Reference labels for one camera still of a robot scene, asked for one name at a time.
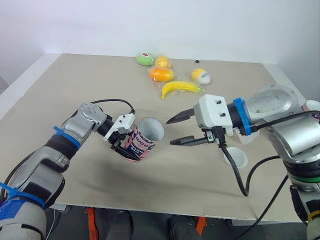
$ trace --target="beige tabletop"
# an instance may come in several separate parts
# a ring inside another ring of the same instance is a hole
[[[205,93],[249,98],[275,81],[262,64],[173,59],[176,75],[189,81],[194,68],[211,75]],[[165,100],[160,86],[149,79],[148,67],[133,57],[62,54],[0,120],[0,180],[25,156],[44,145],[82,103],[120,98],[136,109],[137,119],[154,117],[163,123],[165,137],[144,161],[132,164],[110,149],[103,137],[92,133],[63,175],[66,185],[57,199],[70,205],[119,208],[220,218],[255,219],[264,210],[286,174],[281,160],[263,164],[254,173],[249,197],[244,197],[232,168],[216,144],[174,146],[170,140],[189,135],[202,137],[194,118],[176,124],[165,122],[191,108],[204,93],[175,92]],[[129,108],[123,103],[101,103],[117,118]],[[237,136],[229,146],[246,152],[249,164],[240,170],[245,181],[259,160],[276,155],[261,133],[248,144]],[[289,181],[266,220],[296,222]]]

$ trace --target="green ring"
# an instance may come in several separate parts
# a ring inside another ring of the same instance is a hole
[[[320,183],[320,176],[317,177],[300,177],[291,175],[294,179],[304,182],[304,183]]]

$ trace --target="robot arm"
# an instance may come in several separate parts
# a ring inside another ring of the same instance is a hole
[[[301,111],[295,93],[280,85],[268,86],[246,101],[237,98],[230,104],[224,97],[206,94],[192,109],[167,122],[177,123],[195,115],[204,137],[187,136],[170,143],[182,146],[217,143],[223,148],[225,134],[232,136],[233,129],[248,136],[265,127],[292,182],[290,192],[295,211],[301,220],[308,221],[307,239],[316,240],[320,239],[320,124]]]
[[[45,208],[50,207],[65,186],[62,173],[91,132],[98,132],[111,148],[126,158],[137,156],[121,147],[121,141],[135,127],[133,113],[121,115],[115,122],[93,103],[84,103],[61,128],[54,127],[49,141],[9,176],[11,190],[0,207],[0,240],[43,240],[46,235]]]

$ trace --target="yellow banana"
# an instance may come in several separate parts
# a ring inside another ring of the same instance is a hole
[[[197,84],[193,82],[170,81],[163,85],[161,98],[165,99],[167,93],[176,90],[189,91],[193,93],[199,93],[204,91],[201,87],[199,87]]]

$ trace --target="blue zip tie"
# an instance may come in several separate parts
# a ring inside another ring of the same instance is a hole
[[[19,189],[17,187],[12,188],[2,182],[0,182],[0,188],[3,188],[8,191],[8,200],[12,199],[14,197],[24,197],[24,198],[31,199],[31,200],[37,202],[38,204],[41,205],[41,207],[43,209],[45,208],[45,202],[40,197],[37,197],[37,196],[30,194],[30,193],[27,193],[27,192],[19,191]]]
[[[63,137],[65,137],[66,139],[68,139],[70,142],[72,142],[78,149],[81,147],[80,143],[72,136],[70,136],[69,134],[65,133],[65,131],[57,126],[53,127],[54,130],[56,130],[55,135],[61,135]]]
[[[250,124],[249,124],[249,120],[248,120],[246,111],[244,109],[244,101],[240,97],[238,97],[233,100],[233,105],[237,109],[239,116],[241,118],[243,128],[244,128],[244,135],[246,135],[246,136],[250,135],[251,128],[250,128]]]

